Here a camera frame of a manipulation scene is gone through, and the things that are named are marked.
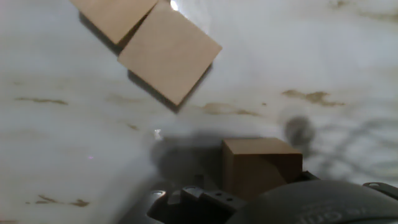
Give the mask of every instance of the brown box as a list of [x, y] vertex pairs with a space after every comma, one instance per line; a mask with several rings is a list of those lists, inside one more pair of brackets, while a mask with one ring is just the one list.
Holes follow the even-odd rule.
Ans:
[[294, 181], [303, 155], [276, 138], [224, 139], [223, 190], [244, 200]]
[[70, 0], [114, 44], [154, 7], [157, 0]]
[[159, 1], [119, 56], [119, 62], [179, 105], [221, 50], [166, 1]]

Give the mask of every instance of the marble surface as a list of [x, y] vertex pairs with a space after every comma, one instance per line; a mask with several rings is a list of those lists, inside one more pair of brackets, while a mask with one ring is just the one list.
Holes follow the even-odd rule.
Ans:
[[0, 223], [113, 223], [161, 181], [215, 175], [203, 164], [221, 138], [283, 139], [300, 114], [316, 127], [308, 170], [398, 184], [396, 1], [173, 5], [223, 46], [178, 114], [69, 1], [0, 1]]

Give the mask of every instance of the tan square block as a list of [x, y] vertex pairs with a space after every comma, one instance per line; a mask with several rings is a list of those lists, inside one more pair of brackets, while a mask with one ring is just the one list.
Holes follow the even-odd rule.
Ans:
[[220, 52], [219, 46], [165, 1], [159, 1], [119, 62], [179, 105]]
[[293, 182], [302, 173], [301, 152], [276, 138], [225, 139], [223, 189], [244, 200]]
[[154, 7], [157, 0], [70, 0], [114, 44]]

